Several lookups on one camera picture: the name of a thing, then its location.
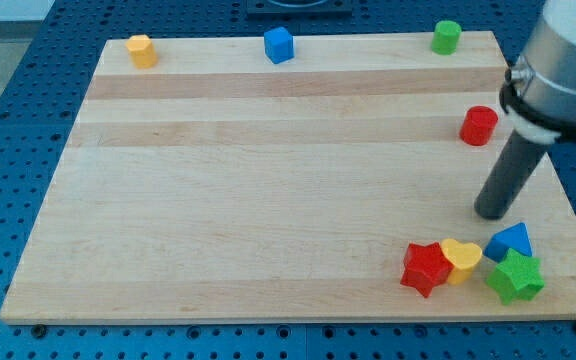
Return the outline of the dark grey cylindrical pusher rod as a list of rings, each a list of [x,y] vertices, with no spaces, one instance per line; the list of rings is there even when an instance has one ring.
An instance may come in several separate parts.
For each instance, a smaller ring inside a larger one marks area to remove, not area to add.
[[[475,212],[487,220],[503,218],[547,150],[513,131],[475,199]]]

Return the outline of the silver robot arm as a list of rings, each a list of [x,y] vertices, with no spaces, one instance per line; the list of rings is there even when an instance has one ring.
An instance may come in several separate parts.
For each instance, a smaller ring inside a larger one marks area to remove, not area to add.
[[[506,214],[552,145],[576,144],[576,0],[545,2],[499,102],[513,131],[474,202],[490,220]]]

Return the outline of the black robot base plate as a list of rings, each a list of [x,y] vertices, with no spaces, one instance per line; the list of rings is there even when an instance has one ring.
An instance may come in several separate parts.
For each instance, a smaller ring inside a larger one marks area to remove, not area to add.
[[[249,17],[349,15],[352,0],[244,0]]]

